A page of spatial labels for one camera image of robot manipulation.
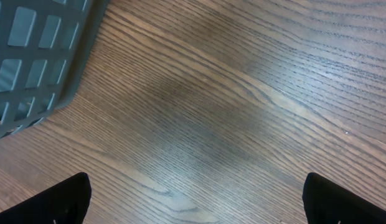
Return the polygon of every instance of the wood grain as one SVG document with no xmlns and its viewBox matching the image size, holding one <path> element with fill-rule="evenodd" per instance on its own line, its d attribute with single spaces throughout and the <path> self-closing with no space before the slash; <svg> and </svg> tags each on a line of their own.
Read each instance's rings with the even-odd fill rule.
<svg viewBox="0 0 386 224">
<path fill-rule="evenodd" d="M 308 172 L 386 209 L 386 1 L 111 1 L 74 101 L 0 140 L 0 211 L 79 171 L 86 223 L 306 223 Z"/>
</svg>

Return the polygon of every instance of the black plastic part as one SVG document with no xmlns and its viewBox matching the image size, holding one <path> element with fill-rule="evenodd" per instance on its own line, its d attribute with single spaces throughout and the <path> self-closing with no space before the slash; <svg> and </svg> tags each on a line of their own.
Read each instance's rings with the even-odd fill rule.
<svg viewBox="0 0 386 224">
<path fill-rule="evenodd" d="M 86 173 L 76 174 L 0 213 L 0 224 L 82 224 L 90 203 Z"/>
<path fill-rule="evenodd" d="M 386 224 L 386 211 L 319 174 L 308 174 L 303 192 L 309 224 Z"/>
</svg>

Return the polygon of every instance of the wooden table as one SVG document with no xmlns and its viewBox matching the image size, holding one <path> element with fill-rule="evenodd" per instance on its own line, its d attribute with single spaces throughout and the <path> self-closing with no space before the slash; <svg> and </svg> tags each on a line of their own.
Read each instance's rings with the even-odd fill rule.
<svg viewBox="0 0 386 224">
<path fill-rule="evenodd" d="M 0 211 L 80 171 L 86 223 L 306 223 L 308 172 L 386 209 L 386 1 L 111 1 Z"/>
</svg>

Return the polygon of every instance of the gray plastic basket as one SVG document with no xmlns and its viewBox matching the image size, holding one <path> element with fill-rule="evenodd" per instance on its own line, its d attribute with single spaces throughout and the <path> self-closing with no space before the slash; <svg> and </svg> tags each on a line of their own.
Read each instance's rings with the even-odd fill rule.
<svg viewBox="0 0 386 224">
<path fill-rule="evenodd" d="M 72 101 L 107 4 L 0 0 L 0 138 Z"/>
</svg>

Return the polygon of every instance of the black object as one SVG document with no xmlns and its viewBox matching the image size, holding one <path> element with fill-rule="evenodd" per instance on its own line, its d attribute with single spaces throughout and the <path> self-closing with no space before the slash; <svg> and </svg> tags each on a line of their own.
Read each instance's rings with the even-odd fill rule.
<svg viewBox="0 0 386 224">
<path fill-rule="evenodd" d="M 91 198 L 86 173 L 67 180 L 0 213 L 0 224 L 82 224 Z"/>
<path fill-rule="evenodd" d="M 0 0 L 0 139 L 74 98 L 109 0 Z"/>
<path fill-rule="evenodd" d="M 304 208 L 309 224 L 386 224 L 386 211 L 319 174 L 308 174 Z"/>
</svg>

